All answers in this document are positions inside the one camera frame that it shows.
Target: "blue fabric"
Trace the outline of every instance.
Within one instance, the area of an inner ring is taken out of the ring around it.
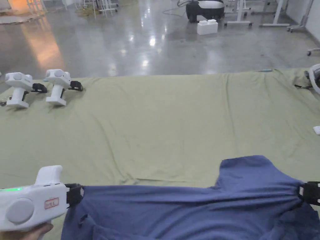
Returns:
[[[263,156],[222,161],[210,188],[85,187],[62,240],[320,240],[316,211],[298,197],[301,181]]]

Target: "label sticker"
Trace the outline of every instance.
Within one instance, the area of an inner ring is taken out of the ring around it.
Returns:
[[[44,202],[44,209],[52,208],[59,205],[59,198],[53,198]]]

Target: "metal stand leg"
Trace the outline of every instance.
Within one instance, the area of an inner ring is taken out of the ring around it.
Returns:
[[[309,13],[310,13],[313,1],[314,0],[310,0],[309,1],[306,13],[302,17],[302,20],[301,20],[300,24],[299,25],[294,25],[294,26],[289,26],[288,30],[287,30],[288,32],[293,32],[293,30],[304,30],[306,28],[306,24],[307,24],[307,21],[308,21],[308,18],[309,18]]]
[[[235,1],[235,9],[237,8],[239,3],[239,0]],[[242,21],[241,17],[242,17],[242,11],[243,11],[243,6],[244,6],[244,0],[240,0],[240,4],[239,4],[239,10],[238,10],[238,15],[237,15],[237,21],[228,21],[224,24],[224,26],[226,27],[228,24],[248,24],[249,27],[252,26],[252,22],[250,21]]]
[[[117,5],[117,4],[109,4],[108,0],[102,0],[103,2],[103,8],[99,11],[101,12],[105,12],[106,16],[107,16],[107,11],[111,12],[111,16],[113,15],[112,11],[114,10],[115,12],[118,12],[118,10],[116,8],[111,8],[111,5]]]
[[[268,11],[267,12],[267,6],[270,5],[269,0],[264,1],[263,10],[261,12],[252,11],[251,15],[267,15],[267,14],[275,14],[275,11]]]
[[[309,49],[307,55],[311,56],[312,52],[320,52],[320,48]]]
[[[95,7],[94,7],[94,0],[92,0],[92,6],[93,6],[94,19],[97,19],[96,10],[95,10]]]
[[[278,3],[278,7],[277,7],[275,18],[273,19],[273,23],[262,23],[260,25],[261,27],[288,27],[290,25],[289,23],[278,23],[283,1],[284,0],[280,0]]]

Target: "olive green cloth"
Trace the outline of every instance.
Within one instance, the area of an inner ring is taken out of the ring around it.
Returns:
[[[320,100],[293,85],[304,70],[82,78],[66,107],[45,101],[45,83],[28,109],[0,107],[0,187],[33,184],[57,164],[63,183],[209,187],[221,160],[245,155],[320,180]],[[46,239],[60,238],[63,218],[53,223]]]

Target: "polished concrete floor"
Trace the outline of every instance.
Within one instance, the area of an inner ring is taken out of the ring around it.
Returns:
[[[316,43],[305,33],[259,28],[260,16],[248,15],[252,29],[220,24],[217,34],[199,36],[184,8],[171,11],[182,17],[162,13],[175,6],[174,0],[132,0],[114,16],[97,20],[79,17],[70,6],[29,23],[0,25],[0,71],[42,79],[52,68],[71,77],[92,77],[212,74],[320,62],[320,55],[306,55]],[[5,88],[1,83],[0,92]]]

